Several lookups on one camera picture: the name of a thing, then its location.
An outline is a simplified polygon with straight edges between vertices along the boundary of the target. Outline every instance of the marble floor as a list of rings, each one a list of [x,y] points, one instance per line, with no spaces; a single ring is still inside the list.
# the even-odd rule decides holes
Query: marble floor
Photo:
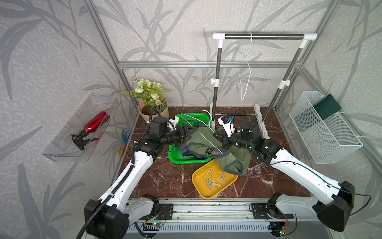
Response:
[[[252,107],[217,107],[216,113],[233,114],[237,109],[243,109],[247,114],[254,114]],[[209,110],[209,107],[169,107],[170,115],[179,113],[195,113],[202,110]],[[261,108],[264,114],[266,107]],[[238,126],[246,116],[235,119]],[[269,137],[290,151],[284,132],[282,131],[276,115],[273,111],[265,121]],[[147,124],[139,116],[132,140],[138,140],[144,133]],[[120,173],[130,161],[131,146],[129,146]],[[162,152],[153,165],[145,172],[138,185],[131,194],[131,198],[139,198],[144,194],[159,198],[200,198],[196,191],[191,177],[195,170],[200,168],[200,164],[174,164],[168,158],[168,153]],[[308,190],[295,182],[286,174],[277,169],[267,166],[256,158],[252,158],[248,173],[239,176],[238,179],[222,191],[216,198],[269,198],[274,192],[281,192],[290,196],[309,196]]]

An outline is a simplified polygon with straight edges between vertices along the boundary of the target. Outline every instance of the white pipe connector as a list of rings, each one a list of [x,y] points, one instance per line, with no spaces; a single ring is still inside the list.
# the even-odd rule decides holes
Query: white pipe connector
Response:
[[[225,33],[213,33],[212,39],[213,40],[224,40],[225,39]]]
[[[317,33],[304,33],[303,40],[314,41],[317,38]]]
[[[223,48],[223,40],[222,39],[219,39],[219,41],[217,43],[217,48]]]
[[[278,85],[278,88],[279,89],[283,89],[284,88],[284,86],[288,86],[288,85],[290,85],[290,80],[286,80],[286,81],[281,81],[280,82],[280,84]]]
[[[304,49],[308,41],[314,41],[317,38],[317,33],[305,33],[298,48]]]
[[[214,87],[219,87],[219,79],[211,78],[211,84],[214,85]]]

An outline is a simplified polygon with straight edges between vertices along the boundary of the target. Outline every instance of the green cloth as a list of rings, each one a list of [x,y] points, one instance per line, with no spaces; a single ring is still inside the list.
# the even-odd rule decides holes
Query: green cloth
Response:
[[[179,148],[181,153],[188,150],[196,156],[214,158],[222,171],[234,175],[245,175],[251,161],[251,155],[247,149],[231,146],[228,150],[224,150],[222,143],[214,137],[212,130],[208,127],[199,127],[197,132],[194,132]]]

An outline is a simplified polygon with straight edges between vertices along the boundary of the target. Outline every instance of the beige clothespin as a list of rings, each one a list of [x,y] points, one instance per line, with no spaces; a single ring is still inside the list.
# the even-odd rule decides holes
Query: beige clothespin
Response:
[[[225,183],[225,177],[224,177],[224,173],[223,173],[223,171],[222,171],[222,176],[220,176],[219,174],[218,174],[218,176],[219,176],[220,180],[221,180],[223,183]]]
[[[206,175],[204,176],[204,178],[207,178],[207,175],[210,174],[209,177],[212,177],[212,167],[208,169]]]
[[[210,182],[212,183],[213,186],[218,186],[218,187],[221,187],[221,186],[222,186],[222,184],[216,182],[216,181],[213,180],[213,179],[209,179],[209,180],[210,180]]]

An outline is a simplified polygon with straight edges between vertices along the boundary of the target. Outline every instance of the robotic arm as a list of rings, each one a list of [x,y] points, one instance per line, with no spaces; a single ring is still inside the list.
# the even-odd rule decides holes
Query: robotic arm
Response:
[[[275,193],[268,201],[266,210],[272,218],[283,214],[297,214],[318,217],[329,228],[343,231],[354,206],[354,186],[344,181],[339,183],[311,169],[293,157],[280,145],[263,139],[259,126],[253,121],[244,121],[240,133],[235,130],[232,118],[222,116],[218,122],[225,131],[214,136],[225,149],[235,144],[246,148],[262,162],[284,172],[314,194],[312,197],[290,197]],[[127,228],[141,217],[152,218],[159,213],[157,198],[144,196],[127,205],[127,201],[144,172],[153,164],[163,151],[164,145],[177,146],[186,140],[197,128],[186,124],[176,125],[165,117],[156,117],[149,124],[150,132],[144,134],[133,144],[130,163],[115,183],[99,198],[90,200],[84,209],[85,225],[77,236],[80,239],[84,231],[103,239],[122,239]]]
[[[236,132],[232,118],[224,115],[218,119],[225,132],[215,133],[223,147],[235,144],[246,148],[262,162],[282,171],[304,186],[314,196],[290,197],[275,193],[267,203],[267,214],[278,218],[282,214],[297,214],[317,217],[335,231],[343,231],[354,206],[355,188],[347,181],[330,179],[296,159],[277,143],[263,139],[259,126],[253,121],[244,121],[240,133]]]

